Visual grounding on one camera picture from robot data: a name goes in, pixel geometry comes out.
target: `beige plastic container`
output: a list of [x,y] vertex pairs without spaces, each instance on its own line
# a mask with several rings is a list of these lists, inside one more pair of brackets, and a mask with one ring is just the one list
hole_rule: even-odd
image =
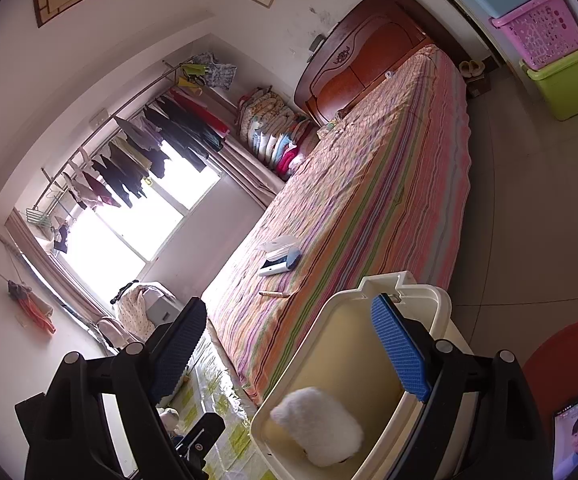
[[[450,320],[447,293],[416,285],[407,271],[365,277],[357,289],[334,294],[251,424],[253,442],[278,480],[382,480],[389,474],[422,404],[403,391],[371,324],[371,301],[383,292],[397,292],[402,314],[419,320],[434,339],[448,339],[472,353]],[[365,431],[360,452],[343,463],[314,466],[269,417],[285,395],[307,386],[342,402]],[[476,394],[465,394],[436,478],[447,478],[458,468],[475,410]]]

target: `red plastic stool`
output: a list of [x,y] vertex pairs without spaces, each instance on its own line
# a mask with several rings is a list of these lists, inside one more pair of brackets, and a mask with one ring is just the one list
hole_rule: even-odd
[[551,336],[523,367],[549,440],[554,413],[578,397],[578,323]]

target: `striped bedspread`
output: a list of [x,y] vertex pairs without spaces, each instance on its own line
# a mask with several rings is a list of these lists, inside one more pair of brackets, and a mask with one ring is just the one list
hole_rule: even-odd
[[[260,404],[327,299],[410,270],[447,288],[469,191],[465,85],[421,49],[319,143],[203,295],[242,386]],[[301,242],[293,272],[259,278],[258,244]],[[266,298],[259,290],[291,293]]]

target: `phone screen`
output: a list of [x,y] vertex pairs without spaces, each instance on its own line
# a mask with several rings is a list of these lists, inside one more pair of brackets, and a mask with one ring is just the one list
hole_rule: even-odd
[[578,399],[554,415],[554,480],[578,466]]

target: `slippers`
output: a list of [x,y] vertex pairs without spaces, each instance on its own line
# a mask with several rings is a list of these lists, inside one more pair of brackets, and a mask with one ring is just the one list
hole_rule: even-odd
[[458,70],[460,70],[460,75],[465,79],[469,79],[472,76],[472,69],[469,61],[461,61],[460,65],[458,65]]
[[478,77],[485,71],[485,63],[482,61],[471,60],[469,62],[469,69],[472,72],[472,77]]

